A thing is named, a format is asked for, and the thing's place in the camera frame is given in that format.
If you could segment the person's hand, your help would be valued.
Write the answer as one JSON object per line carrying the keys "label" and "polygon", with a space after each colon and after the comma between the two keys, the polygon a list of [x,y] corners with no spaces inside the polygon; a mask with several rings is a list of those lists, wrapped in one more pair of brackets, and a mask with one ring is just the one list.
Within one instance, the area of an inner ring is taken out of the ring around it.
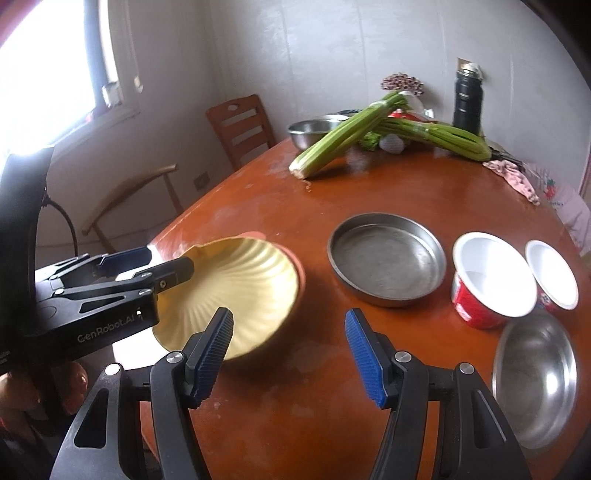
{"label": "person's hand", "polygon": [[50,369],[42,379],[16,371],[1,375],[1,412],[33,410],[46,400],[53,388],[66,414],[81,407],[89,388],[89,377],[79,362],[66,362]]}

